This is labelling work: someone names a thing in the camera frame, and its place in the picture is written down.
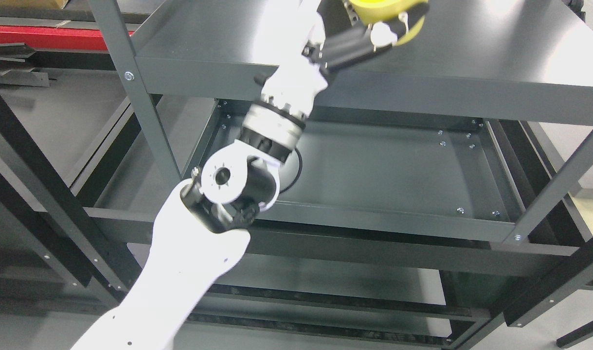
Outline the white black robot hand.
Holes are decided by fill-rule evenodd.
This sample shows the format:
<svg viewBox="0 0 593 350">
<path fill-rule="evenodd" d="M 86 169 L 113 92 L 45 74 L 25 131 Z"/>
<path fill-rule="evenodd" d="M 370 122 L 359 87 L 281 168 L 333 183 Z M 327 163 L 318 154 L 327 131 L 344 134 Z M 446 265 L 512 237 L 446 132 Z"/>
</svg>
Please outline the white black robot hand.
<svg viewBox="0 0 593 350">
<path fill-rule="evenodd" d="M 318 0 L 305 0 L 299 6 L 299 22 L 283 43 L 288 44 L 276 71 L 268 76 L 256 76 L 261 95 L 254 104 L 285 118 L 301 121 L 309 117 L 316 96 L 332 84 L 337 73 L 397 46 L 374 47 L 367 26 L 356 12 L 343 2 L 349 15 L 350 27 L 327 36 Z"/>
</svg>

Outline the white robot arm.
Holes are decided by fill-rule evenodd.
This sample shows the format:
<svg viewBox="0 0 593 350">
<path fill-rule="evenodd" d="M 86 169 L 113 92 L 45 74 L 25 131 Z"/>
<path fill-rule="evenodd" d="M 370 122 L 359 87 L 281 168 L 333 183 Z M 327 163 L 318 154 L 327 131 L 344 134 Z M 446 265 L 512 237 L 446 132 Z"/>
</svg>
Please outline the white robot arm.
<svg viewBox="0 0 593 350">
<path fill-rule="evenodd" d="M 153 224 L 141 274 L 121 303 L 99 317 L 74 350 L 171 350 L 210 286 L 250 243 L 248 226 L 280 193 L 279 169 L 313 104 L 252 102 L 238 137 L 169 194 Z"/>
</svg>

